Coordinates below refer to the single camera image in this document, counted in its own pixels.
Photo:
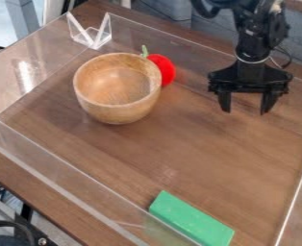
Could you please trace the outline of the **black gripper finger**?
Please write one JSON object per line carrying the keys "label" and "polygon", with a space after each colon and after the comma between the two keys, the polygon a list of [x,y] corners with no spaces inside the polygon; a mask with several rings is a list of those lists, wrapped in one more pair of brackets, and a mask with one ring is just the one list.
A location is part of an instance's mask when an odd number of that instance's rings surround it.
{"label": "black gripper finger", "polygon": [[218,101],[222,110],[231,112],[231,93],[228,91],[220,91],[218,93]]}
{"label": "black gripper finger", "polygon": [[282,94],[278,91],[264,92],[260,101],[260,114],[267,113],[275,106]]}

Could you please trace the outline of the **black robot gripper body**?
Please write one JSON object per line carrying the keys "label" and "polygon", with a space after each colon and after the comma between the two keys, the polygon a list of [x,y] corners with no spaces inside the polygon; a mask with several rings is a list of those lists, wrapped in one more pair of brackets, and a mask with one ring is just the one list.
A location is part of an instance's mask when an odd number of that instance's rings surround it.
{"label": "black robot gripper body", "polygon": [[208,74],[208,90],[220,92],[272,93],[288,92],[292,75],[264,63],[232,65]]}

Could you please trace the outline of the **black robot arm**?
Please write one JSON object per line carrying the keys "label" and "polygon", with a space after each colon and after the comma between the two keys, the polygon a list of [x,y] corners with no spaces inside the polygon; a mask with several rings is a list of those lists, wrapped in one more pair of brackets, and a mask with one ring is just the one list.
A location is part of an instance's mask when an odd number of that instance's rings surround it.
{"label": "black robot arm", "polygon": [[206,18],[215,18],[222,10],[234,14],[239,33],[235,47],[236,61],[208,74],[208,90],[218,96],[220,108],[231,112],[234,93],[260,93],[260,113],[267,113],[279,98],[288,93],[292,74],[266,64],[271,52],[288,36],[284,0],[190,0]]}

